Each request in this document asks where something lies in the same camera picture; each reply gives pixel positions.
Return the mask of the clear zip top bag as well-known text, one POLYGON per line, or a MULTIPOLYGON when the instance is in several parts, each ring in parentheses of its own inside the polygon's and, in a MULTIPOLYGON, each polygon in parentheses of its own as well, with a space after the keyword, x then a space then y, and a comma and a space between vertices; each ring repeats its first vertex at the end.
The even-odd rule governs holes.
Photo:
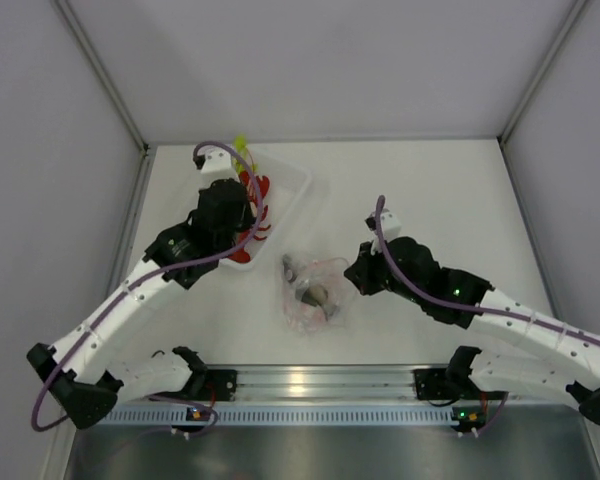
POLYGON ((356 294, 344 276, 349 266, 342 257, 316 260, 299 253, 281 257, 282 311, 291 330, 313 335, 345 326, 356 294))

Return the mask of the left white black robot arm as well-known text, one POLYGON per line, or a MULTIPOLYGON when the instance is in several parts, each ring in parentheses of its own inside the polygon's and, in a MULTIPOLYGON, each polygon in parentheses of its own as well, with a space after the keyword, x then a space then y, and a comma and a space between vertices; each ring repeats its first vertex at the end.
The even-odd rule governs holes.
POLYGON ((156 313, 187 293, 257 233, 265 205, 258 186, 219 179, 199 192, 188 218, 158 234, 120 286, 85 320, 26 358, 43 383, 30 424, 42 433, 65 421, 88 429, 117 405, 159 397, 190 401, 205 390, 208 367, 188 347, 118 363, 119 351, 156 313))

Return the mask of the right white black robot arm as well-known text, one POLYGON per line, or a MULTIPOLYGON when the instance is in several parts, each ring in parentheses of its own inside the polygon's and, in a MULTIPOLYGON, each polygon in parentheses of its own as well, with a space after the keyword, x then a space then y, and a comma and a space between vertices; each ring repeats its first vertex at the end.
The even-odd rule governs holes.
POLYGON ((362 295, 394 293, 439 323, 525 352, 517 357, 457 348, 446 370, 455 395, 479 390, 552 400, 600 426, 600 335, 526 307, 474 274, 441 266, 409 237, 381 248, 361 244, 344 276, 362 295))

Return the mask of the fake green leek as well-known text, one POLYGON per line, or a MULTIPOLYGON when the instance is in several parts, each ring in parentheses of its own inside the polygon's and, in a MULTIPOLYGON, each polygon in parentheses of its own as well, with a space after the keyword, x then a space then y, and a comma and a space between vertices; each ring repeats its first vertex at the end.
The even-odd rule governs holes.
MULTIPOLYGON (((251 155, 248 148, 248 140, 244 134, 239 134, 234 138, 233 141, 234 150, 249 164, 249 167, 253 172, 257 171, 256 164, 253 156, 251 155)), ((233 157, 234 169, 238 174, 244 171, 244 166, 238 161, 236 157, 233 157)))

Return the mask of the fake grey fish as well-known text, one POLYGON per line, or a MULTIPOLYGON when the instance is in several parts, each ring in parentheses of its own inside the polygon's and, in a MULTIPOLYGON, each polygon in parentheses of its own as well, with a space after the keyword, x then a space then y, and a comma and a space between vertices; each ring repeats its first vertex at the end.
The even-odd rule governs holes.
POLYGON ((321 262, 302 262, 290 254, 282 256, 283 276, 291 287, 293 298, 302 305, 319 308, 328 320, 338 312, 334 294, 327 285, 327 274, 321 262))

